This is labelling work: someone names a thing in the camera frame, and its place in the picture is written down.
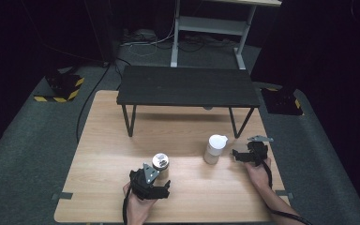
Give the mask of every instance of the black bench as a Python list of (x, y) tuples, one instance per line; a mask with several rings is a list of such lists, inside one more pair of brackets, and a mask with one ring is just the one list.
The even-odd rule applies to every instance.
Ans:
[[(125, 67), (116, 100), (122, 106), (128, 136), (133, 135), (137, 105), (229, 108), (235, 138), (239, 138), (255, 108), (260, 107), (247, 70), (190, 67)], [(127, 105), (133, 106), (131, 123)], [(239, 131), (233, 108), (250, 108)]]

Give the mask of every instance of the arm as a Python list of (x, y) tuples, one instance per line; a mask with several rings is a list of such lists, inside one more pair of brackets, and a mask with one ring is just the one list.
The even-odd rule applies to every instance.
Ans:
[[(130, 182), (124, 187), (125, 196), (130, 188)], [(150, 210), (157, 199), (154, 200), (141, 200), (135, 194), (131, 193), (127, 202), (127, 225), (142, 225), (147, 220)]]
[[(271, 158), (266, 159), (265, 163), (268, 165), (268, 167), (270, 167)], [(285, 201), (279, 198), (279, 196), (268, 186), (268, 175), (263, 165), (254, 167), (248, 162), (245, 162), (244, 165), (247, 168), (247, 173), (249, 174), (250, 181), (270, 209), (299, 216), (294, 209), (292, 209), (287, 203), (285, 203)], [(276, 222), (276, 224), (303, 224), (291, 218), (281, 217), (278, 215), (273, 215), (273, 220)]]

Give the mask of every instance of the gray carpet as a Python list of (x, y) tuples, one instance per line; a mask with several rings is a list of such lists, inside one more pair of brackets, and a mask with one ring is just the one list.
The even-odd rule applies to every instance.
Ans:
[[(168, 67), (171, 50), (163, 48), (170, 45), (159, 47), (126, 46), (118, 57), (131, 65)], [(196, 52), (185, 52), (196, 50), (195, 45), (182, 42), (180, 47), (179, 67), (237, 68), (233, 47), (227, 43), (206, 45)], [(250, 46), (244, 49), (249, 71), (259, 51)], [(76, 74), (85, 81), (72, 102), (36, 102), (30, 93), (0, 141), (0, 224), (56, 224), (57, 201), (52, 195), (60, 193), (65, 184), (77, 148), (76, 128), (83, 104), (80, 134), (94, 93), (116, 89), (121, 80), (116, 70), (123, 71), (125, 65), (118, 60), (117, 67), (93, 63), (81, 67)], [(292, 206), (313, 224), (360, 224), (360, 200), (307, 98), (295, 93), (305, 115), (269, 114), (259, 87), (272, 85), (255, 84), (267, 135), (275, 139), (271, 145), (285, 188), (294, 196)]]

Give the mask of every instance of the dark background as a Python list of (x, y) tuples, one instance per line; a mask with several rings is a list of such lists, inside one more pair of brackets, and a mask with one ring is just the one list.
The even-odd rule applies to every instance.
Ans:
[[(115, 12), (120, 18), (114, 21), (130, 32), (151, 28), (164, 36), (170, 29), (172, 1), (114, 2), (114, 8), (121, 9)], [(245, 13), (248, 6), (183, 2), (182, 12), (186, 15), (240, 20), (248, 17)], [(33, 15), (48, 19), (40, 21), (49, 22), (48, 26), (37, 25), (40, 34), (47, 27), (57, 32), (39, 39), (22, 2), (0, 0), (0, 138), (47, 73), (87, 61), (54, 51), (47, 44), (92, 60), (113, 60), (114, 47), (109, 56), (98, 46), (109, 34), (103, 39), (96, 36), (83, 1), (60, 1), (57, 6), (53, 15)], [(59, 16), (77, 19), (61, 21)], [(311, 48), (311, 42), (317, 39), (318, 43)], [(262, 47), (251, 73), (254, 81), (295, 85), (305, 93), (360, 195), (360, 0), (286, 0), (280, 10), (260, 7), (247, 44)], [(316, 51), (316, 57), (308, 64), (311, 67), (301, 67), (302, 73), (295, 72), (304, 65), (303, 59), (311, 50)]]

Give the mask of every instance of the hand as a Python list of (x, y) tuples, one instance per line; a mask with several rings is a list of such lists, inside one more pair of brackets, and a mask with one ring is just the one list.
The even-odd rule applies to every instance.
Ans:
[[(128, 193), (130, 182), (124, 187), (124, 195)], [(150, 209), (157, 200), (141, 200), (130, 192), (127, 202), (127, 225), (142, 225), (147, 220)]]
[[(264, 162), (267, 164), (268, 168), (271, 168), (270, 157), (265, 159)], [(255, 167), (252, 163), (244, 162), (244, 165), (247, 168), (247, 173), (249, 174), (250, 181), (256, 189), (270, 188), (270, 186), (268, 185), (268, 175), (262, 164)]]

